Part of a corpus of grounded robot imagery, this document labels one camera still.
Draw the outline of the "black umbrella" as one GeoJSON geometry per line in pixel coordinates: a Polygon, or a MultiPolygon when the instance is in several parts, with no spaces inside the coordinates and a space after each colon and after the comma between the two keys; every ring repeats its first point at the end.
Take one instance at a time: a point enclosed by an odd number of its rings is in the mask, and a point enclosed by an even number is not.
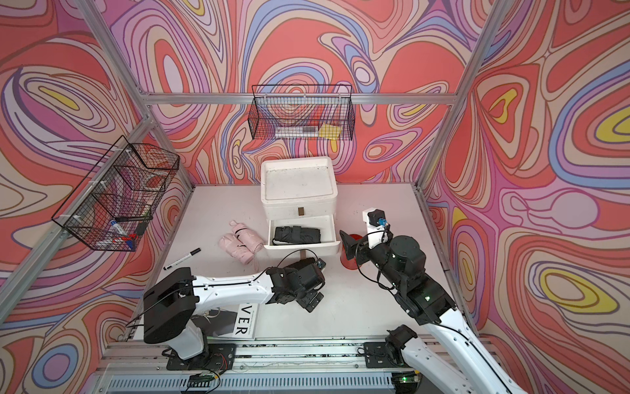
{"type": "Polygon", "coordinates": [[[304,228],[300,226],[278,227],[274,231],[272,244],[276,245],[310,245],[318,244],[322,240],[318,228],[304,228]]]}

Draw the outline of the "pink umbrella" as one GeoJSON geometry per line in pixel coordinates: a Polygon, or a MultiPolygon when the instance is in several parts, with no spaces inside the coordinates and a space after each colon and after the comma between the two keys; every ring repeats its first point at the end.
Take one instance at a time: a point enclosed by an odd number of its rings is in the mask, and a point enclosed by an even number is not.
{"type": "Polygon", "coordinates": [[[231,258],[241,264],[250,264],[254,260],[254,253],[233,234],[226,234],[218,241],[219,247],[231,258]]]}
{"type": "Polygon", "coordinates": [[[264,241],[261,236],[244,223],[232,220],[230,226],[236,239],[253,254],[259,253],[264,248],[264,241]]]}

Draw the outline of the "white three-drawer cabinet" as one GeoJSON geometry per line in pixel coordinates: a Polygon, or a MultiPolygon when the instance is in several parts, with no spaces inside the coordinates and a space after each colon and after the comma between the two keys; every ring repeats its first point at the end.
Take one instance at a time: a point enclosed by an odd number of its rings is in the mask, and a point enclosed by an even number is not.
{"type": "Polygon", "coordinates": [[[315,254],[334,256],[341,248],[335,228],[338,190],[332,161],[327,156],[269,160],[261,168],[261,202],[267,218],[265,250],[272,259],[290,252],[310,249],[315,254]],[[304,207],[304,216],[298,215],[304,207]],[[318,228],[321,242],[310,245],[272,244],[278,227],[318,228]]]}

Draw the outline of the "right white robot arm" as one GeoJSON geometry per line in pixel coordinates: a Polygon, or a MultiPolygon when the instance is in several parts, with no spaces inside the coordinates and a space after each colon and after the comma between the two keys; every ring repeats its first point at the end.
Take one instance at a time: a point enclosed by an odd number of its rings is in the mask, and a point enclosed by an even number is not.
{"type": "Polygon", "coordinates": [[[355,239],[342,231],[347,259],[358,266],[372,263],[385,289],[402,310],[425,328],[450,355],[444,361],[412,328],[400,325],[385,340],[387,357],[418,372],[444,393],[521,393],[523,389],[503,370],[472,332],[450,294],[426,271],[427,256],[411,236],[387,230],[355,239]]]}

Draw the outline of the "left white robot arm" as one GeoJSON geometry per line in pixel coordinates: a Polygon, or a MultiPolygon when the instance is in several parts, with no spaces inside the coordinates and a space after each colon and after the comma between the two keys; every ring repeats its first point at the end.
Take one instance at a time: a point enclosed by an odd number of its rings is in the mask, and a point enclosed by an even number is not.
{"type": "Polygon", "coordinates": [[[323,299],[326,262],[299,260],[241,277],[203,277],[191,268],[176,269],[144,293],[143,341],[167,345],[188,361],[206,355],[207,335],[193,317],[233,305],[286,305],[296,303],[308,313],[323,299]]]}

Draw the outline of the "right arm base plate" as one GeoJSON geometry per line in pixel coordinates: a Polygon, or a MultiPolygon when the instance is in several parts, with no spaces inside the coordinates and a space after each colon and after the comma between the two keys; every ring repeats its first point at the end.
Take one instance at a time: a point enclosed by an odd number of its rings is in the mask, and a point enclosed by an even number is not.
{"type": "Polygon", "coordinates": [[[413,347],[413,341],[400,345],[388,341],[371,341],[362,344],[358,353],[365,359],[368,369],[422,370],[431,362],[431,356],[413,347]]]}

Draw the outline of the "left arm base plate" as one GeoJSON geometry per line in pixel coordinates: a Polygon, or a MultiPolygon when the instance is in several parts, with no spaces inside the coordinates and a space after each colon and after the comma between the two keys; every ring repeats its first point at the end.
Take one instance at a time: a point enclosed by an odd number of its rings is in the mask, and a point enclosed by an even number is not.
{"type": "Polygon", "coordinates": [[[231,370],[235,361],[236,344],[210,343],[198,356],[184,361],[171,348],[165,349],[162,356],[167,358],[167,370],[192,371],[209,370],[216,373],[231,370]]]}

